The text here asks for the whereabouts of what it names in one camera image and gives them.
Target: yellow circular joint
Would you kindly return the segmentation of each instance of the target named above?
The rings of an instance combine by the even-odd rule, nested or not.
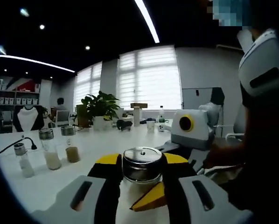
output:
[[[190,115],[186,114],[180,118],[179,125],[182,131],[190,132],[194,128],[194,120]]]

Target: window blinds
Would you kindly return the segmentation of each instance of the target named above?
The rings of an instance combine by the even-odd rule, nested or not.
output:
[[[87,94],[98,95],[102,62],[90,66],[77,74],[74,87],[74,106],[81,104]]]
[[[181,109],[180,75],[173,46],[156,47],[120,56],[117,74],[119,105],[148,103],[148,110]]]

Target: spice jar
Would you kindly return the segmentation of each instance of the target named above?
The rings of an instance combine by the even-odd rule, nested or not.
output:
[[[54,132],[51,128],[39,130],[39,138],[44,150],[44,158],[48,169],[59,169],[62,164],[56,151]]]
[[[161,177],[162,153],[156,148],[136,147],[126,150],[122,158],[123,176],[131,182],[150,184]]]
[[[80,161],[80,156],[78,153],[78,148],[75,140],[75,127],[73,126],[61,127],[61,134],[65,140],[66,155],[67,155],[68,162]]]
[[[34,170],[31,163],[28,160],[28,154],[23,143],[17,143],[14,145],[14,151],[16,158],[19,161],[22,175],[26,178],[34,176]]]

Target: black ceiling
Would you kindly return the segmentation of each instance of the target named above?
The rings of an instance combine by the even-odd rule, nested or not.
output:
[[[240,46],[239,28],[220,27],[199,0],[144,0],[160,45]],[[29,17],[20,14],[26,8]],[[153,37],[134,0],[1,2],[0,45],[7,54],[79,71],[119,54],[154,46]],[[0,58],[0,75],[64,78],[74,73]]]

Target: table surface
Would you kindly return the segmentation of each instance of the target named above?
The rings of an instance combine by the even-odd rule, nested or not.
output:
[[[24,178],[19,163],[15,157],[13,147],[0,154],[0,167],[11,189],[28,212],[45,210],[55,202],[56,194],[80,175],[87,175],[96,160],[103,155],[123,153],[125,150],[137,146],[157,147],[170,140],[170,132],[147,133],[146,125],[132,127],[131,131],[95,132],[84,129],[75,135],[81,160],[68,163],[65,152],[65,139],[62,138],[60,128],[54,128],[56,148],[61,159],[62,167],[51,171],[47,168],[38,131],[23,133],[0,134],[0,150],[20,139],[21,136],[30,137],[37,145],[37,150],[29,150],[28,157],[35,171],[35,176]],[[23,141],[26,148],[31,147],[29,140]],[[137,186],[124,180],[121,185],[116,223],[118,224],[168,224],[167,206],[154,210],[134,212],[129,210],[131,205],[141,196]]]

